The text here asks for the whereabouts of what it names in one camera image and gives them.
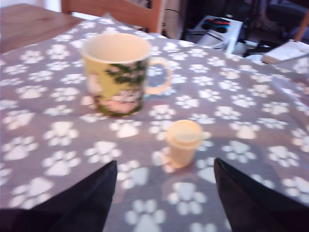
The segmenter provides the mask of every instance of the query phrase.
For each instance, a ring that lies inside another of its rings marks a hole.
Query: mug
[[[132,34],[100,34],[81,49],[87,86],[98,109],[109,116],[126,116],[141,109],[146,94],[158,94],[171,85],[172,71],[164,58],[151,58],[150,43]],[[161,64],[167,79],[157,87],[145,86],[147,68]]]

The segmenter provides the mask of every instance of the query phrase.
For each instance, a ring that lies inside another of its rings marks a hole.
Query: wooden table
[[[51,39],[82,20],[29,4],[1,8],[1,53]]]

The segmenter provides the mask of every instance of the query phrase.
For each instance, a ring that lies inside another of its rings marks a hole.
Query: plastic lid
[[[202,128],[190,120],[174,122],[167,131],[168,141],[180,146],[196,146],[202,140]]]

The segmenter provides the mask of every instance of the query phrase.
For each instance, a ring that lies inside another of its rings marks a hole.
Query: wooden chair
[[[103,16],[110,13],[116,20],[161,33],[165,0],[152,0],[152,8],[144,8],[127,0],[61,0],[62,12],[79,12]]]

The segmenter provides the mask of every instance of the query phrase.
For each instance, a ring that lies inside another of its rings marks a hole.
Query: black chair
[[[309,208],[215,159],[219,196],[233,232],[308,232]]]
[[[254,27],[259,16],[261,0],[252,0],[247,3],[245,0],[226,0],[225,8],[221,12],[221,17],[243,22],[240,32],[242,41],[248,40],[250,31]]]
[[[266,17],[274,21],[281,29],[283,38],[289,38],[290,33],[300,25],[309,6],[308,0],[278,0],[276,4],[267,0]]]
[[[30,209],[0,210],[0,232],[102,232],[112,203],[117,163]]]

